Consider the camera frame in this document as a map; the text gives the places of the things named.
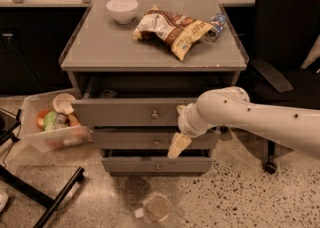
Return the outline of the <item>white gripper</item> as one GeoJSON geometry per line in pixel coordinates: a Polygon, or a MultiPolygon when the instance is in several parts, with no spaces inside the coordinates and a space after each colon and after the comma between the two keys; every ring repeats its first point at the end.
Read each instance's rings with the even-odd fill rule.
{"type": "Polygon", "coordinates": [[[200,116],[195,103],[178,105],[177,112],[181,133],[176,132],[172,138],[167,154],[169,159],[177,158],[191,144],[191,138],[199,137],[214,127],[200,116]]]}

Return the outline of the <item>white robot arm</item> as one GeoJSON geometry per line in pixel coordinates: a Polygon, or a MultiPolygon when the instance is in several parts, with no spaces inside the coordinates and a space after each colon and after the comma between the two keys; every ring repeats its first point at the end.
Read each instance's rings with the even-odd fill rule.
{"type": "Polygon", "coordinates": [[[320,158],[320,111],[255,104],[237,86],[209,90],[195,102],[179,105],[178,127],[168,150],[177,158],[192,142],[217,126],[246,130],[277,144],[320,158]]]}

